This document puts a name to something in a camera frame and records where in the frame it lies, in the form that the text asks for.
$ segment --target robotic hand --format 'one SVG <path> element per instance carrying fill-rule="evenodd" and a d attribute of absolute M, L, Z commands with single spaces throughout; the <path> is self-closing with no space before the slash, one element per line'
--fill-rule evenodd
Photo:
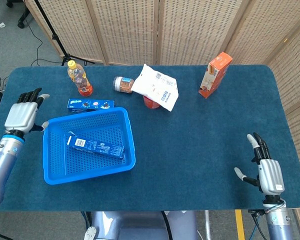
<path fill-rule="evenodd" d="M 255 162 L 258 167 L 257 179 L 247 177 L 239 168 L 234 168 L 236 175 L 242 181 L 258 187 L 265 195 L 265 200 L 262 202 L 264 209 L 249 212 L 252 213 L 252 218 L 264 239 L 266 238 L 260 230 L 257 216 L 265 214 L 271 240 L 292 240 L 286 202 L 280 198 L 280 194 L 285 190 L 280 164 L 271 159 L 266 142 L 255 132 L 253 136 L 248 134 L 247 138 L 254 150 L 252 162 Z"/>
<path fill-rule="evenodd" d="M 32 131 L 43 131 L 48 125 L 48 122 L 44 122 L 41 126 L 35 124 L 40 105 L 49 97 L 48 94 L 38 96 L 41 90 L 37 88 L 22 93 L 12 105 L 5 121 L 5 135 L 0 141 L 0 203 L 4 198 L 5 185 L 17 155 L 25 143 L 24 135 Z"/>

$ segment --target yellow bottle cap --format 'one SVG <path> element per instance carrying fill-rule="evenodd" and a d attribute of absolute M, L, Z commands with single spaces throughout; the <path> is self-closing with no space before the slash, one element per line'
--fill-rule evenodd
<path fill-rule="evenodd" d="M 75 68 L 77 67 L 77 64 L 76 64 L 75 61 L 70 60 L 70 61 L 68 61 L 68 67 L 69 67 L 70 69 L 75 69 Z"/>

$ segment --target chair wheel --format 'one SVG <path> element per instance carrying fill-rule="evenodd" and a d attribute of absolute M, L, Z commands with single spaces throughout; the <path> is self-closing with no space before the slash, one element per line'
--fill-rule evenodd
<path fill-rule="evenodd" d="M 18 23 L 18 27 L 21 28 L 21 29 L 23 29 L 23 28 L 25 27 L 25 25 L 24 25 L 23 22 L 19 22 L 19 23 Z"/>
<path fill-rule="evenodd" d="M 14 5 L 13 5 L 12 2 L 9 2 L 9 1 L 8 1 L 8 2 L 6 3 L 6 6 L 7 6 L 8 8 L 12 8 Z"/>

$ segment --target orange cardboard box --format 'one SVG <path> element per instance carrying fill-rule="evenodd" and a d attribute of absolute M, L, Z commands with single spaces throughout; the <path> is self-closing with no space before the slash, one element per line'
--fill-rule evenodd
<path fill-rule="evenodd" d="M 220 85 L 232 60 L 231 56 L 225 52 L 221 52 L 208 64 L 199 89 L 199 93 L 204 98 L 209 97 Z"/>

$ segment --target red container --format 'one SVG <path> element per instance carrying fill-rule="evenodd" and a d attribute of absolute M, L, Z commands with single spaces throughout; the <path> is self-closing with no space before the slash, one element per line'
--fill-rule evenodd
<path fill-rule="evenodd" d="M 151 99 L 147 98 L 146 96 L 143 96 L 144 104 L 149 108 L 149 109 L 157 109 L 160 107 L 159 103 L 156 103 L 155 101 L 152 101 Z"/>

